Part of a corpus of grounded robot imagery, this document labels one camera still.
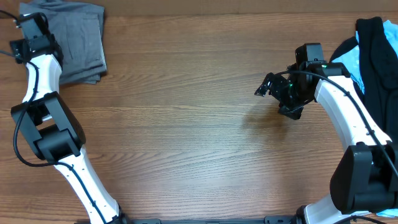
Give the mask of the grey shorts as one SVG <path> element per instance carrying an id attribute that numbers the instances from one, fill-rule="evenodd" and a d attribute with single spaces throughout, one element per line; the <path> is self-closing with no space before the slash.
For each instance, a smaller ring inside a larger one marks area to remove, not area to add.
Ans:
<path id="1" fill-rule="evenodd" d="M 19 4 L 21 14 L 42 12 L 63 52 L 60 84 L 101 80 L 107 71 L 103 50 L 104 7 L 75 1 L 31 1 Z"/>

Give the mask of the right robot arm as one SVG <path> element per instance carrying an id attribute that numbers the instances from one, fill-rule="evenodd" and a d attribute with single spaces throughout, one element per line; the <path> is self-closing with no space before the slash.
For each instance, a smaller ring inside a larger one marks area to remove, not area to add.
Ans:
<path id="1" fill-rule="evenodd" d="M 255 91 L 279 101 L 279 114 L 298 120 L 303 107 L 319 103 L 336 129 L 344 154 L 330 180 L 330 193 L 300 207 L 289 217 L 266 223 L 350 223 L 368 214 L 397 209 L 397 145 L 375 123 L 356 94 L 342 63 L 329 63 L 322 46 L 310 43 L 295 51 L 286 71 L 268 73 Z"/>

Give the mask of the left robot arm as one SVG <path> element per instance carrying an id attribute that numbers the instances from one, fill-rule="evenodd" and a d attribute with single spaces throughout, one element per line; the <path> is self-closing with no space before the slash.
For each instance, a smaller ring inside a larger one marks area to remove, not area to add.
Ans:
<path id="1" fill-rule="evenodd" d="M 91 165 L 83 128 L 59 94 L 63 54 L 45 14 L 22 14 L 14 22 L 24 37 L 10 43 L 12 57 L 28 71 L 25 97 L 11 109 L 16 157 L 30 167 L 56 168 L 77 194 L 90 223 L 129 223 Z"/>

